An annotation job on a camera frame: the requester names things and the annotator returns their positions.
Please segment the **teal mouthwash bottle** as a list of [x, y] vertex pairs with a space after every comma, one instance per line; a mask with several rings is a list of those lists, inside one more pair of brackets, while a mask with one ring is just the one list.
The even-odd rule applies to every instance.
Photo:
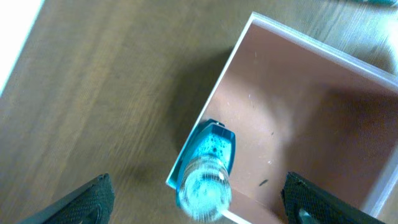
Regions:
[[189, 140], [178, 170], [176, 204], [198, 222], [214, 222], [229, 209], [235, 134], [209, 119]]

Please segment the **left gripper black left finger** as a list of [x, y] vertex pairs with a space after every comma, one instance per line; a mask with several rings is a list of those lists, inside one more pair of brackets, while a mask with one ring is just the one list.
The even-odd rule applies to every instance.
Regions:
[[107, 224], [114, 207], [109, 174], [101, 174], [21, 223]]

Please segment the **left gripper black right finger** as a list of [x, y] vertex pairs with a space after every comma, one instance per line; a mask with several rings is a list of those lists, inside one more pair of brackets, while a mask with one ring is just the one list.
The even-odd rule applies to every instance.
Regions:
[[281, 197], [289, 223], [382, 224], [295, 172], [287, 173]]

